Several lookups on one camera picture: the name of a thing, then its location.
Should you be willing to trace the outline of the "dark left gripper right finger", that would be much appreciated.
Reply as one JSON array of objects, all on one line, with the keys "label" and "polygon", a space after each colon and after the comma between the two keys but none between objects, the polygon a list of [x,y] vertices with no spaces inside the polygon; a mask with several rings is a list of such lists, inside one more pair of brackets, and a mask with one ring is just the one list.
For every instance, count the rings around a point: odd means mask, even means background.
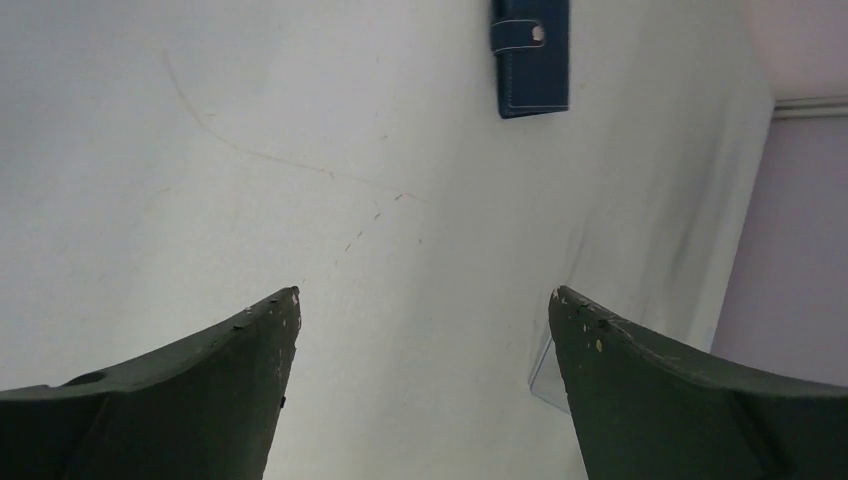
[{"label": "dark left gripper right finger", "polygon": [[591,479],[843,479],[847,391],[710,355],[561,286],[549,326]]}]

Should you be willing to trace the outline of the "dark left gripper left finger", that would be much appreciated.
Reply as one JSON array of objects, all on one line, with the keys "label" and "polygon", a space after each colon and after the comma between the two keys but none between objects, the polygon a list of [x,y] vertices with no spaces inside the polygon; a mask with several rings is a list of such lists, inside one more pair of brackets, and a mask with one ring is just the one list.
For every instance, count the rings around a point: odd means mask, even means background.
[{"label": "dark left gripper left finger", "polygon": [[1,394],[5,479],[259,479],[301,328],[282,289],[227,320],[58,386]]}]

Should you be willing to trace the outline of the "clear plastic tray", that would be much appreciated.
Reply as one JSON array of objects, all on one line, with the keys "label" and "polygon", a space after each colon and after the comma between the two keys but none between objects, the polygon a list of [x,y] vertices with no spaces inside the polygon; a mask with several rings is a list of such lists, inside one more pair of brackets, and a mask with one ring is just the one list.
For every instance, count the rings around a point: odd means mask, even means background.
[{"label": "clear plastic tray", "polygon": [[548,329],[545,329],[528,379],[532,395],[551,406],[571,414],[556,349]]}]

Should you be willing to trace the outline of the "blue leather card holder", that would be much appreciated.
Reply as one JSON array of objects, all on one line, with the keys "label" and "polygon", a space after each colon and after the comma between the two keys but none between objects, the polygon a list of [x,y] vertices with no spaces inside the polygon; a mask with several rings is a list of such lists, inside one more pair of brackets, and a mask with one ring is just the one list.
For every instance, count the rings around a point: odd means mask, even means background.
[{"label": "blue leather card holder", "polygon": [[490,50],[503,119],[569,109],[569,0],[491,3]]}]

